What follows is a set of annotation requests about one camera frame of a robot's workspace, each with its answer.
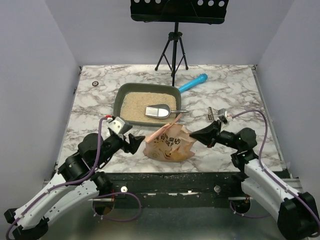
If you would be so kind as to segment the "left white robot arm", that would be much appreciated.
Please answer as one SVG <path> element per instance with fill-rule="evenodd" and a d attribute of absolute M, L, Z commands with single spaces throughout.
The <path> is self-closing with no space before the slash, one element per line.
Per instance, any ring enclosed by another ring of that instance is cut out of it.
<path fill-rule="evenodd" d="M 119 150 L 135 154 L 145 139 L 143 135 L 119 137 L 115 133 L 103 139 L 90 133 L 78 144 L 78 150 L 58 168 L 49 183 L 28 203 L 10 208 L 4 217 L 10 224 L 6 238 L 38 240 L 49 225 L 63 212 L 96 197 L 107 197 L 114 187 L 108 175 L 100 169 Z"/>

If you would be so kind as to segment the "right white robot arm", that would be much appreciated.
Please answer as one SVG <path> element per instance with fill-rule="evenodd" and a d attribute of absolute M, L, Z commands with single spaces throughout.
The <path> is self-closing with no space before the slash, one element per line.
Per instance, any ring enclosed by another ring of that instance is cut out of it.
<path fill-rule="evenodd" d="M 254 151 L 255 131 L 246 127 L 232 133 L 221 128 L 222 123 L 217 120 L 192 132 L 190 137 L 208 148 L 220 144 L 236 150 L 231 161 L 240 170 L 242 179 L 233 180 L 230 191 L 236 196 L 246 194 L 256 200 L 274 218 L 287 240 L 302 240 L 319 234 L 320 218 L 314 197 L 291 187 L 262 163 Z"/>

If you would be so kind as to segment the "silver metal scoop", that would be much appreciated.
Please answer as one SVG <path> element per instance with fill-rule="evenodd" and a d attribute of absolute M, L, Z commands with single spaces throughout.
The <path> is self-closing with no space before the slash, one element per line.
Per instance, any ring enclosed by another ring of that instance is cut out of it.
<path fill-rule="evenodd" d="M 188 113 L 188 110 L 171 110 L 167 104 L 149 105 L 145 109 L 145 115 L 151 118 L 166 119 L 171 114 L 184 114 Z"/>

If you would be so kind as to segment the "pink cat litter bag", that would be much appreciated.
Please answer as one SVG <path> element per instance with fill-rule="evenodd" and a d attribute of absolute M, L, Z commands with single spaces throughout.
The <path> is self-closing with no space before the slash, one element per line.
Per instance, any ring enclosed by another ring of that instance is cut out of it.
<path fill-rule="evenodd" d="M 178 124 L 179 114 L 173 122 L 167 123 L 145 138 L 143 154 L 153 160 L 181 163 L 195 155 L 192 147 L 196 140 L 183 124 Z"/>

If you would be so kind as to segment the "grey bag clip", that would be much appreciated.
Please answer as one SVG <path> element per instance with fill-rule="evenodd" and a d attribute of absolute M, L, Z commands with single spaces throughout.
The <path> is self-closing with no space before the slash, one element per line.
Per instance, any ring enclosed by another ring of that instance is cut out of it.
<path fill-rule="evenodd" d="M 215 121 L 215 118 L 214 118 L 213 110 L 212 110 L 212 108 L 211 108 L 210 106 L 207 108 L 207 111 L 208 111 L 208 113 L 207 113 L 207 119 L 208 119 L 209 121 L 211 121 L 211 122 L 214 122 L 214 121 Z"/>

